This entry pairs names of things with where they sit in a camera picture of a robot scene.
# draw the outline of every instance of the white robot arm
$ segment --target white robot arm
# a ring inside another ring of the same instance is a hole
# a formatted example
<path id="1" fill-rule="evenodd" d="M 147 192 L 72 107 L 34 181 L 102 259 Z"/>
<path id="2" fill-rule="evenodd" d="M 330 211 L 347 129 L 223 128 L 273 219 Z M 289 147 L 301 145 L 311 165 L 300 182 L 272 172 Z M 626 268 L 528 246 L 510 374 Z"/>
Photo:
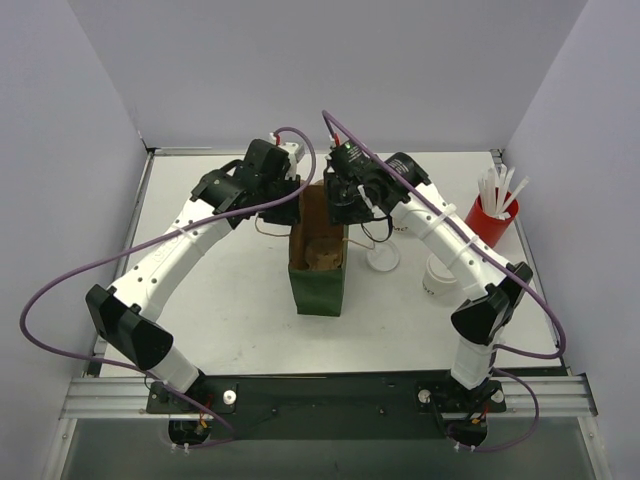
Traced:
<path id="1" fill-rule="evenodd" d="M 425 206 L 350 141 L 335 146 L 326 159 L 324 177 L 333 222 L 370 221 L 372 207 L 376 206 L 405 225 L 456 277 L 468 300 L 451 317 L 460 334 L 451 376 L 467 390 L 481 387 L 490 376 L 494 345 L 511 320 L 523 291 L 511 278 L 485 263 L 470 246 L 480 248 L 525 282 L 533 276 L 531 269 L 523 262 L 511 265 L 482 242 L 409 155 L 396 153 L 385 163 L 442 213 Z M 447 218 L 466 234 L 469 243 L 445 222 Z"/>
<path id="2" fill-rule="evenodd" d="M 131 360 L 173 389 L 186 392 L 201 372 L 173 344 L 171 334 L 156 325 L 169 297 L 195 264 L 247 217 L 231 217 L 185 230 L 214 214 L 284 197 L 300 186 L 296 164 L 304 151 L 296 143 L 275 146 L 254 140 L 244 161 L 206 174 L 192 191 L 167 232 L 182 235 L 160 244 L 108 289 L 95 285 L 86 301 L 98 334 Z M 297 202 L 265 212 L 273 222 L 293 224 Z"/>

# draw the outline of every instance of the screw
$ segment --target screw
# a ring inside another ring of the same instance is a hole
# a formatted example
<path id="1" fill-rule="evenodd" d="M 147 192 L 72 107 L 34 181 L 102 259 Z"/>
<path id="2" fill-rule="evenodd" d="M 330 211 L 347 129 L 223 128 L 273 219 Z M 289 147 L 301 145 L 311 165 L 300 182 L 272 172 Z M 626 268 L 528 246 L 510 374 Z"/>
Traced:
<path id="1" fill-rule="evenodd" d="M 233 405 L 234 403 L 236 403 L 236 392 L 234 392 L 233 390 L 227 390 L 222 395 L 222 401 L 225 405 Z"/>
<path id="2" fill-rule="evenodd" d="M 429 403 L 431 401 L 431 392 L 423 389 L 418 392 L 418 400 L 420 403 Z"/>
<path id="3" fill-rule="evenodd" d="M 502 393 L 502 390 L 498 390 L 496 391 L 496 393 L 491 395 L 491 400 L 493 400 L 496 403 L 504 402 L 504 393 Z"/>

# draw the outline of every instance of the white cup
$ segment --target white cup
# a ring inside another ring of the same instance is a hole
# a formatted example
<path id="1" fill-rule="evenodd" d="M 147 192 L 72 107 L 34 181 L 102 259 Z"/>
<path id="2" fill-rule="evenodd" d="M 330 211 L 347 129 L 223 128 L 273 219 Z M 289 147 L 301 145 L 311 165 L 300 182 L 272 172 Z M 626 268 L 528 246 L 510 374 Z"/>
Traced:
<path id="1" fill-rule="evenodd" d="M 434 254 L 427 259 L 422 286 L 429 295 L 438 297 L 455 289 L 458 284 L 449 269 Z"/>

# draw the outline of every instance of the red cup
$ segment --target red cup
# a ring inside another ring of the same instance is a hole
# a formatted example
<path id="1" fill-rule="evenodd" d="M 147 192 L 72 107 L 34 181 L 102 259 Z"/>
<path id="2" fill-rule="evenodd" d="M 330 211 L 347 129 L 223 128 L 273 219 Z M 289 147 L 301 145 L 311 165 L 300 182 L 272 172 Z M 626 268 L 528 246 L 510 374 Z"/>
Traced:
<path id="1" fill-rule="evenodd" d="M 510 196 L 511 192 L 507 192 L 505 201 Z M 496 246 L 498 240 L 500 240 L 504 232 L 507 230 L 507 227 L 511 225 L 511 222 L 515 220 L 519 210 L 520 206 L 518 205 L 518 200 L 514 200 L 507 208 L 507 213 L 511 215 L 508 220 L 500 220 L 498 218 L 490 217 L 482 210 L 482 203 L 480 201 L 480 196 L 478 195 L 476 201 L 473 202 L 471 210 L 469 210 L 469 214 L 465 219 L 465 223 L 469 226 L 469 228 L 471 228 L 471 230 L 478 234 L 478 236 L 484 243 L 493 248 Z"/>

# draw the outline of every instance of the white tabletop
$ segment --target white tabletop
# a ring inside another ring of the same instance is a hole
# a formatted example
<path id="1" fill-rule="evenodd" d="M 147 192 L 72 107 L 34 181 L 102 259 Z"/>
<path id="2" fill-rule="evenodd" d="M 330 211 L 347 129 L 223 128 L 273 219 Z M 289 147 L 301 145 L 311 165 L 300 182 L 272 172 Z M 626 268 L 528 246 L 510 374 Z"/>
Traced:
<path id="1" fill-rule="evenodd" d="M 478 173 L 493 163 L 488 152 L 410 155 L 463 218 L 477 195 Z M 134 244 L 166 230 L 202 175 L 241 157 L 156 157 Z M 323 156 L 318 160 L 319 179 Z M 308 172 L 307 156 L 299 173 L 304 177 Z M 371 225 L 372 233 L 384 236 L 384 223 Z M 366 242 L 358 226 L 351 227 L 350 236 Z M 430 252 L 411 234 L 394 234 L 392 241 L 402 257 L 389 273 L 371 270 L 365 250 L 349 244 L 340 317 L 301 316 L 296 314 L 287 274 L 287 239 L 260 235 L 253 221 L 245 221 L 196 265 L 167 303 L 159 324 L 174 335 L 187 358 L 210 375 L 448 369 L 458 344 L 450 315 L 463 295 L 456 291 L 439 300 L 429 297 L 421 281 Z M 525 260 L 515 226 L 509 227 L 496 251 L 513 263 Z M 133 256 L 129 264 L 141 256 Z M 528 295 L 504 338 L 514 347 L 555 351 L 547 319 Z M 105 357 L 123 359 L 112 347 Z M 551 367 L 560 362 L 501 351 L 496 365 Z M 134 373 L 106 365 L 102 375 Z"/>

